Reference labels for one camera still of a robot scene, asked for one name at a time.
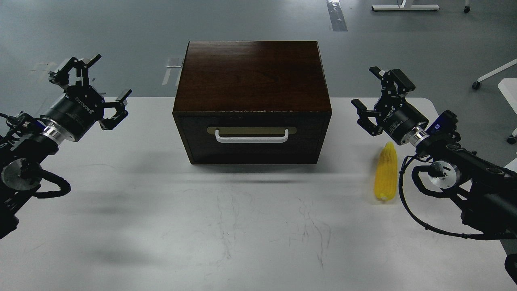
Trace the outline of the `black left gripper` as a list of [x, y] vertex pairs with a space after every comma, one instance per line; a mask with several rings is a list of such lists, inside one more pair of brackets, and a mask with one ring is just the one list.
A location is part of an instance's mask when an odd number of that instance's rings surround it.
[[[70, 141], [79, 141], [96, 121], [99, 121], [102, 130], [107, 131], [113, 130], [128, 116], [127, 98], [132, 90], [120, 94], [113, 102], [105, 102], [103, 96], [89, 84], [89, 68], [101, 57], [95, 55], [88, 61], [71, 57], [63, 61], [57, 70], [48, 72], [48, 81], [61, 87], [64, 93], [40, 117], [63, 127], [68, 131], [67, 139]], [[75, 86], [71, 86], [69, 81], [72, 69], [76, 70], [76, 77], [79, 78]], [[103, 118], [103, 110], [108, 108], [115, 109], [115, 114]]]

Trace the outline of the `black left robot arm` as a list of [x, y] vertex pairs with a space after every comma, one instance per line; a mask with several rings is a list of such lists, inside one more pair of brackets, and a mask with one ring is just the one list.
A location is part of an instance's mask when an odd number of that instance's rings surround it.
[[68, 181], [41, 167], [45, 158], [56, 154], [64, 140], [79, 141], [95, 123], [103, 130], [113, 130], [128, 116], [131, 90], [107, 102], [90, 84], [89, 68], [100, 58], [96, 55], [85, 61], [72, 57], [49, 72], [48, 80], [60, 86], [63, 94], [39, 118], [23, 111], [16, 116], [1, 114], [9, 129], [1, 136], [2, 238], [16, 230], [19, 219], [15, 214], [32, 197], [56, 198], [70, 192]]

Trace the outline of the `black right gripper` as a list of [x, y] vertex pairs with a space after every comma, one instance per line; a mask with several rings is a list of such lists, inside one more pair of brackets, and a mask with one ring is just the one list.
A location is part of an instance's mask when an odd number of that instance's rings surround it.
[[[408, 134], [415, 127], [425, 128], [429, 120], [413, 105], [406, 101], [406, 95], [416, 89], [416, 85], [400, 69], [384, 71], [370, 67], [369, 71], [381, 81], [381, 96], [368, 110], [359, 100], [351, 100], [359, 118], [357, 124], [371, 136], [387, 133], [398, 145], [409, 141]], [[377, 125], [370, 118], [375, 117]]]

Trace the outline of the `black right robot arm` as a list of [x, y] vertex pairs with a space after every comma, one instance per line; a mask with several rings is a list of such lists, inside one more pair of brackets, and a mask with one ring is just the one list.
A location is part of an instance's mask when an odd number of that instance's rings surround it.
[[[516, 241], [516, 173], [497, 166], [460, 145], [457, 116], [444, 111], [433, 124], [406, 95], [415, 85], [400, 69], [384, 71], [374, 66], [369, 71], [381, 82], [381, 95], [372, 110], [358, 99], [351, 103], [357, 110], [357, 124], [371, 136], [386, 133], [397, 145], [411, 144], [413, 156], [402, 162], [398, 179], [402, 205], [424, 229], [447, 236], [473, 240]], [[403, 193], [403, 176], [412, 161], [412, 182], [422, 194], [450, 199], [461, 211], [464, 225], [478, 234], [447, 232], [425, 223], [408, 207]]]

